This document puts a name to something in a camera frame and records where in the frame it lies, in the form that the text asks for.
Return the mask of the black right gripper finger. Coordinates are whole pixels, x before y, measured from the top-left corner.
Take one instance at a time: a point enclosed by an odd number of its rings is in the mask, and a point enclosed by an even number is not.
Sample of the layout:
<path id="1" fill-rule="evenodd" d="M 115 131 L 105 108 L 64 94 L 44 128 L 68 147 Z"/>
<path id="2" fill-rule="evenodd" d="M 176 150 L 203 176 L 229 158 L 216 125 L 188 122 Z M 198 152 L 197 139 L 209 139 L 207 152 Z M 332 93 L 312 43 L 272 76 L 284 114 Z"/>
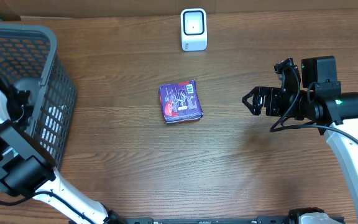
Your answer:
<path id="1" fill-rule="evenodd" d="M 260 115 L 260 108 L 259 108 L 259 103 L 258 103 L 258 100 L 257 98 L 253 97 L 252 99 L 252 103 L 248 102 L 248 97 L 243 97 L 242 98 L 242 102 L 243 104 L 247 107 L 247 109 L 253 114 L 253 115 L 256 115 L 256 116 L 259 116 Z"/>
<path id="2" fill-rule="evenodd" d="M 259 86 L 254 87 L 250 92 L 248 92 L 245 96 L 242 97 L 243 101 L 247 101 L 249 98 L 257 98 L 259 95 Z"/>

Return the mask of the purple sanitary pad pack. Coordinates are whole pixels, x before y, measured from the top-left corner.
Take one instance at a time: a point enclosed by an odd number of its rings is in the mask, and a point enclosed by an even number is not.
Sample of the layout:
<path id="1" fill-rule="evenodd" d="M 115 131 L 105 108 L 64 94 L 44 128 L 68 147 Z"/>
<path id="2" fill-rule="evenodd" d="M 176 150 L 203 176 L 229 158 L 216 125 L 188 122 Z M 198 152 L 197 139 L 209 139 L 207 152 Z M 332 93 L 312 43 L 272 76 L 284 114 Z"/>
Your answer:
<path id="1" fill-rule="evenodd" d="M 194 121 L 203 117 L 196 80 L 160 85 L 158 94 L 166 123 Z"/>

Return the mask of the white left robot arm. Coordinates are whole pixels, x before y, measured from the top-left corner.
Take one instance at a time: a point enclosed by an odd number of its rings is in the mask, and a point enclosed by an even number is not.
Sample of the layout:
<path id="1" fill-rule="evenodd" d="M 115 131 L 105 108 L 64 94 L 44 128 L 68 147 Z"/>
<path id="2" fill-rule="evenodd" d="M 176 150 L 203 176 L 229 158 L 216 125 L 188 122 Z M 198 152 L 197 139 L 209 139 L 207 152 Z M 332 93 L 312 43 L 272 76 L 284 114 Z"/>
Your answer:
<path id="1" fill-rule="evenodd" d="M 65 142 L 63 122 L 70 120 L 76 97 L 54 102 L 57 94 L 47 93 L 41 98 L 41 132 L 33 138 L 16 124 L 25 115 L 29 95 L 0 84 L 0 189 L 12 197 L 21 195 L 21 202 L 47 203 L 71 223 L 153 223 L 152 218 L 121 218 L 60 175 L 58 159 L 50 151 Z"/>

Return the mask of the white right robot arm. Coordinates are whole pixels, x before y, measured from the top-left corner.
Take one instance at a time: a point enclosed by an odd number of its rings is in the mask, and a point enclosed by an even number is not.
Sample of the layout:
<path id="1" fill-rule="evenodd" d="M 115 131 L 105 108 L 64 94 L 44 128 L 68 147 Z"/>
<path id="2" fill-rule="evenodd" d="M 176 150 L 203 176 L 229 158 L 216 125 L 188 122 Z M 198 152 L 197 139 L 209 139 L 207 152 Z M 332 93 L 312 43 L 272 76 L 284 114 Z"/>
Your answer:
<path id="1" fill-rule="evenodd" d="M 358 92 L 342 92 L 336 59 L 287 58 L 274 66 L 279 88 L 257 86 L 242 98 L 249 111 L 277 121 L 270 132 L 317 129 L 332 149 L 351 193 L 358 221 Z"/>

